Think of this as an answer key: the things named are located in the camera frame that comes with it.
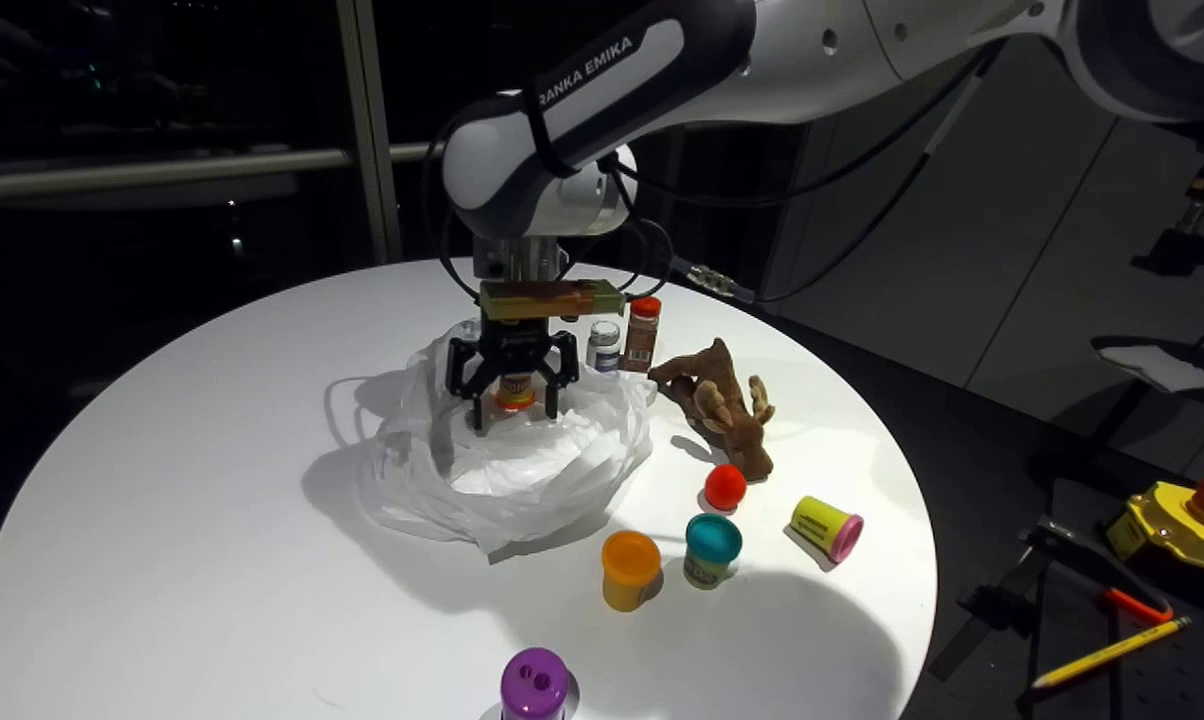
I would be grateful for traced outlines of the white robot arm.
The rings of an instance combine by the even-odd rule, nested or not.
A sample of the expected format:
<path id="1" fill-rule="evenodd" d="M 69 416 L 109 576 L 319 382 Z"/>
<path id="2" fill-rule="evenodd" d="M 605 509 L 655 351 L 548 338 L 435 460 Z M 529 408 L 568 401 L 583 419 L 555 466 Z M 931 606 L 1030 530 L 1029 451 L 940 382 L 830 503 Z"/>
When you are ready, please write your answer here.
<path id="1" fill-rule="evenodd" d="M 529 87 L 465 106 L 445 197 L 477 281 L 531 284 L 536 242 L 627 218 L 605 157 L 685 123 L 824 119 L 1020 37 L 1113 114 L 1204 123 L 1204 0 L 643 0 Z"/>

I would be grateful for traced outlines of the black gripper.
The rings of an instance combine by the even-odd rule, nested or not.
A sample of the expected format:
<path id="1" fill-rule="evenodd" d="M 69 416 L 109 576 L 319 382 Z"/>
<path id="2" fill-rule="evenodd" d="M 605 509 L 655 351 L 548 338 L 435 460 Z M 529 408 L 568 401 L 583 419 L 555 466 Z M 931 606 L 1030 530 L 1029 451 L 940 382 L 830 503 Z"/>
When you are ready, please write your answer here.
<path id="1" fill-rule="evenodd" d="M 540 416 L 555 419 L 560 387 L 580 377 L 577 335 L 548 332 L 544 321 L 482 321 L 477 335 L 457 335 L 446 342 L 445 382 L 450 397 L 469 397 L 469 427 L 477 435 L 487 427 L 487 382 L 512 373 L 540 377 Z"/>

